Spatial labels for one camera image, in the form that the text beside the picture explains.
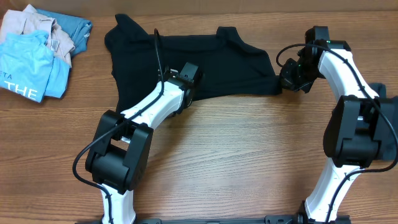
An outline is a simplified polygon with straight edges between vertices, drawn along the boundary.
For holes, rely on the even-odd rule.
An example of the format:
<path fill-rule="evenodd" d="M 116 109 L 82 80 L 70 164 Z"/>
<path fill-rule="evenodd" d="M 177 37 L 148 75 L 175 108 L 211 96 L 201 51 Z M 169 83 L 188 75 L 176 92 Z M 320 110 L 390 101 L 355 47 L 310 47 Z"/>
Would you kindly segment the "black t-shirt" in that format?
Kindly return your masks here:
<path fill-rule="evenodd" d="M 156 87 L 158 69 L 181 71 L 189 62 L 203 72 L 193 99 L 226 95 L 279 95 L 282 92 L 266 51 L 245 43 L 235 27 L 219 27 L 212 35 L 148 34 L 125 14 L 104 37 L 111 54 L 112 75 L 118 88 L 116 110 L 122 112 L 143 100 Z"/>

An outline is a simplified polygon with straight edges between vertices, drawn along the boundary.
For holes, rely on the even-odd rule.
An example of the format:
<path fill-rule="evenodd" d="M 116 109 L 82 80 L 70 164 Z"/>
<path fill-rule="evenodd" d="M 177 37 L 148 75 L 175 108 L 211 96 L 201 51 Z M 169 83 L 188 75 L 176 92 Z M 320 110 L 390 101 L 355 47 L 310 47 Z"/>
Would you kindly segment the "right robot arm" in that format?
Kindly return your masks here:
<path fill-rule="evenodd" d="M 312 193 L 295 215 L 267 216 L 266 223 L 350 223 L 338 208 L 360 174 L 391 170 L 392 164 L 371 169 L 373 161 L 385 158 L 393 127 L 394 103 L 382 98 L 361 76 L 351 48 L 343 40 L 331 40 L 326 26 L 314 26 L 299 44 L 298 60 L 288 59 L 280 71 L 282 88 L 309 92 L 317 78 L 327 80 L 336 99 L 323 135 L 327 160 Z"/>

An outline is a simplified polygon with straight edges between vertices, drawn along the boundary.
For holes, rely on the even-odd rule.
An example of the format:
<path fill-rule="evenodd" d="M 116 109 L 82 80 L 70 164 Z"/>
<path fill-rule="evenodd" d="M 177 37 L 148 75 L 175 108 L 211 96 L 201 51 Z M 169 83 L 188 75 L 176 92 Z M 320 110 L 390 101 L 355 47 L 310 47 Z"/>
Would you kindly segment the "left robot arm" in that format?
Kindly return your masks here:
<path fill-rule="evenodd" d="M 85 162 L 102 193 L 100 223 L 134 223 L 133 191 L 144 175 L 154 129 L 191 105 L 201 77 L 192 63 L 180 72 L 167 70 L 165 81 L 159 81 L 138 104 L 122 113 L 108 110 L 102 115 Z"/>

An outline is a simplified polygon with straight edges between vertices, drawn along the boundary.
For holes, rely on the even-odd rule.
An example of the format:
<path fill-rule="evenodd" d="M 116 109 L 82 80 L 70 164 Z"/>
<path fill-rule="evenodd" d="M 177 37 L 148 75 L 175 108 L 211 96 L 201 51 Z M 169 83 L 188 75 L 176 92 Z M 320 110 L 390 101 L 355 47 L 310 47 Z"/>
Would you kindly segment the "dark grey garment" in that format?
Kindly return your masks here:
<path fill-rule="evenodd" d="M 394 131 L 397 134 L 397 96 L 387 97 L 386 86 L 382 83 L 369 84 L 372 90 L 379 95 L 379 102 L 384 105 L 380 106 L 381 111 L 388 117 Z M 397 146 L 394 135 L 387 128 L 387 139 L 382 143 L 382 151 L 378 155 L 378 159 L 383 161 L 393 161 L 396 158 Z"/>

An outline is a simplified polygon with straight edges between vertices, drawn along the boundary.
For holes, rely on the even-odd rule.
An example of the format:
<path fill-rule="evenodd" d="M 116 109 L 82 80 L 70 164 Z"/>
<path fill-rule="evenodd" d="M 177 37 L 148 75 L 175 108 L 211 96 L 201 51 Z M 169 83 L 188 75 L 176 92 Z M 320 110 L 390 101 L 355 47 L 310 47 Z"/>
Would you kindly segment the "dark blue folded garment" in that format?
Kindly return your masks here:
<path fill-rule="evenodd" d="M 91 21 L 81 17 L 45 11 L 43 9 L 38 9 L 37 12 L 55 18 L 62 30 L 70 36 L 75 46 L 74 51 L 71 53 L 71 57 L 87 50 L 87 41 L 90 36 L 91 28 L 93 27 Z"/>

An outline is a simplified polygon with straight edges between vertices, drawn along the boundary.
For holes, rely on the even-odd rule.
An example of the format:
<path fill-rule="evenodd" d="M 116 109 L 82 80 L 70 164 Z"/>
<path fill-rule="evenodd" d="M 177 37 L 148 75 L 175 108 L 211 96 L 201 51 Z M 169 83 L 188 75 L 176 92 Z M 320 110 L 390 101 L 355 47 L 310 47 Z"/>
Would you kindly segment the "light blue printed t-shirt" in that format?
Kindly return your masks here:
<path fill-rule="evenodd" d="M 1 88 L 40 103 L 61 98 L 67 89 L 70 66 L 47 46 L 49 34 L 8 34 L 1 44 Z"/>

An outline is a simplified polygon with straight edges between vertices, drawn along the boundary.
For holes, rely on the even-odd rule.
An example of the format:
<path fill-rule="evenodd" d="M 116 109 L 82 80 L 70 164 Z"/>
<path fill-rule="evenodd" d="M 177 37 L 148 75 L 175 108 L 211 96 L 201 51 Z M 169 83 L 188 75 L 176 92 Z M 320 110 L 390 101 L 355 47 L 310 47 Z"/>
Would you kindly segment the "beige folded shirt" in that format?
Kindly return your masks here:
<path fill-rule="evenodd" d="M 7 10 L 1 24 L 1 43 L 7 34 L 31 34 L 36 30 L 46 31 L 49 35 L 46 46 L 54 52 L 54 56 L 71 67 L 71 56 L 75 50 L 72 39 L 55 18 L 39 14 L 30 4 L 23 11 Z"/>

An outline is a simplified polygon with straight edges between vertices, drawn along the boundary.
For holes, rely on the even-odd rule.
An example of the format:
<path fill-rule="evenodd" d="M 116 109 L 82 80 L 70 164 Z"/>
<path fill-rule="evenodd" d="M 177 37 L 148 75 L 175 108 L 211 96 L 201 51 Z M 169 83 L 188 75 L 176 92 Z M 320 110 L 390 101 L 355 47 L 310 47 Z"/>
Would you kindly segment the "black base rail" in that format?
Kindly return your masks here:
<path fill-rule="evenodd" d="M 159 218 L 136 220 L 133 224 L 294 224 L 317 223 L 315 221 L 299 221 L 293 215 L 267 215 L 264 218 L 227 218 L 227 219 L 196 219 L 196 220 L 161 220 Z"/>

